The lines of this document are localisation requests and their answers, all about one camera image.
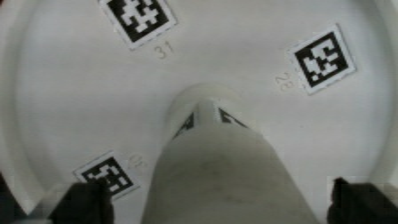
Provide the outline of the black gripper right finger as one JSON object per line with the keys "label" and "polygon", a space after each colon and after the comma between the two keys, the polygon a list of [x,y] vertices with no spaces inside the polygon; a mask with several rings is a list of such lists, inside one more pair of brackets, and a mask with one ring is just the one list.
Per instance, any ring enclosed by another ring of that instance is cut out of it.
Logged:
{"label": "black gripper right finger", "polygon": [[372,183],[334,179],[327,224],[398,224],[398,206]]}

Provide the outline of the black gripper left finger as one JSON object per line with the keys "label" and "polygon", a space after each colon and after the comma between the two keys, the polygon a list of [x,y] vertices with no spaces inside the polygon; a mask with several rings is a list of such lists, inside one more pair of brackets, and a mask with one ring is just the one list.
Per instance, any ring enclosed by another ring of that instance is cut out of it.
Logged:
{"label": "black gripper left finger", "polygon": [[53,224],[114,224],[112,194],[105,179],[73,184],[50,213],[50,220]]}

